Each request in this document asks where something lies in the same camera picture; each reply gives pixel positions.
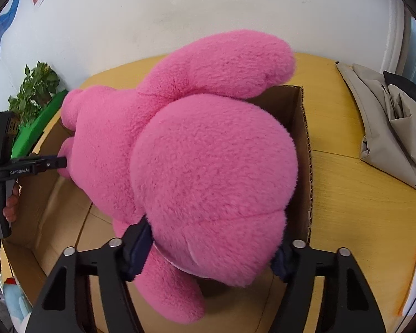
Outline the person's left hand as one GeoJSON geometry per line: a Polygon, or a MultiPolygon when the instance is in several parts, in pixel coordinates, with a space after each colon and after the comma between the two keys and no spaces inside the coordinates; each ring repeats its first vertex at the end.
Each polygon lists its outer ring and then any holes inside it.
{"type": "Polygon", "coordinates": [[[3,215],[10,223],[16,221],[20,189],[20,185],[18,183],[15,183],[12,189],[12,195],[6,200],[6,206],[3,209],[3,215]]]}

